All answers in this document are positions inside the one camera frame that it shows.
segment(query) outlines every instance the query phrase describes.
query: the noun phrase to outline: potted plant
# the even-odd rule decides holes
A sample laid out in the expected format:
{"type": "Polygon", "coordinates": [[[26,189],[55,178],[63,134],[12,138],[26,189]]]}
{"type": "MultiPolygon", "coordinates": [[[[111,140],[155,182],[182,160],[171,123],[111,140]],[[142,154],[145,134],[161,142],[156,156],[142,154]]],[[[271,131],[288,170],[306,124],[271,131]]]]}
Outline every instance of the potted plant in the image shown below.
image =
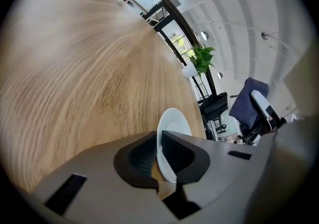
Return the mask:
{"type": "Polygon", "coordinates": [[[194,55],[190,56],[190,62],[186,67],[183,68],[183,73],[185,77],[192,77],[195,75],[199,75],[201,77],[201,73],[206,73],[206,69],[209,65],[214,66],[211,63],[211,59],[214,55],[210,53],[215,49],[213,47],[205,47],[195,45],[193,48],[194,55]]]}

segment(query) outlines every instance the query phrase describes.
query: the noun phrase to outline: white pot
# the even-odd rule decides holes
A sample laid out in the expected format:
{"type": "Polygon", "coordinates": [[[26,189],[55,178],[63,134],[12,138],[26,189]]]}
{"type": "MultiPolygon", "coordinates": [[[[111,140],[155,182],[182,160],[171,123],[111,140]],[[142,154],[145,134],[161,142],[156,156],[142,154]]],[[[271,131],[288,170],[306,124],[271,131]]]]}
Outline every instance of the white pot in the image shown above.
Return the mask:
{"type": "Polygon", "coordinates": [[[191,61],[188,61],[186,66],[181,71],[186,78],[198,75],[198,72],[191,61]]]}

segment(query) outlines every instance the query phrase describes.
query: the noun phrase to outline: wooden table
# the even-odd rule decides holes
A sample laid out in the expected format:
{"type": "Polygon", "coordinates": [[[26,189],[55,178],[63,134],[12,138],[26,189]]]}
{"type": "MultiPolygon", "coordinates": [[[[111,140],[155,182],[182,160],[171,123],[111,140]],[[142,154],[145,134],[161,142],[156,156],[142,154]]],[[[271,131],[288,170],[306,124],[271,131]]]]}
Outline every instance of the wooden table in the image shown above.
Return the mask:
{"type": "Polygon", "coordinates": [[[181,69],[121,0],[17,0],[0,36],[0,156],[8,176],[31,192],[84,149],[156,130],[171,107],[205,138],[181,69]]]}

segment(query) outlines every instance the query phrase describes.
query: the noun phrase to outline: green plant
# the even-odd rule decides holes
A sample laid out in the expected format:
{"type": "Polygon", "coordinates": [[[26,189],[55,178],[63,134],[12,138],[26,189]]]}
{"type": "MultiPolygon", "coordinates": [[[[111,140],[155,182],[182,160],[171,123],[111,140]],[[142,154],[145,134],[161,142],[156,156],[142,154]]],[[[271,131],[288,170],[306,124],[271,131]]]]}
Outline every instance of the green plant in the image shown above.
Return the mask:
{"type": "Polygon", "coordinates": [[[194,64],[198,75],[201,77],[201,73],[206,74],[206,69],[209,67],[209,65],[214,66],[210,61],[214,55],[211,55],[210,53],[214,51],[215,49],[213,47],[206,47],[203,48],[202,46],[193,46],[193,51],[195,54],[194,56],[189,57],[191,62],[194,64]]]}

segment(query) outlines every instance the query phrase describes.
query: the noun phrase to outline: white plate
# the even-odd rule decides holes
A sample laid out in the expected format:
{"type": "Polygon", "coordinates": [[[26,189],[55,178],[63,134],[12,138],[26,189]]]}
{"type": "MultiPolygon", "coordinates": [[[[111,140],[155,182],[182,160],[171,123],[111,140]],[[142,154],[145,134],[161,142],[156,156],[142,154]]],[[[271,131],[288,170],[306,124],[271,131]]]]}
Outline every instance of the white plate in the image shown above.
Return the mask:
{"type": "Polygon", "coordinates": [[[163,155],[161,145],[161,132],[162,130],[179,132],[187,135],[191,135],[190,127],[185,116],[180,110],[176,108],[167,109],[159,120],[158,133],[157,133],[157,160],[159,169],[164,178],[170,182],[176,183],[176,175],[170,167],[168,161],[163,155]]]}

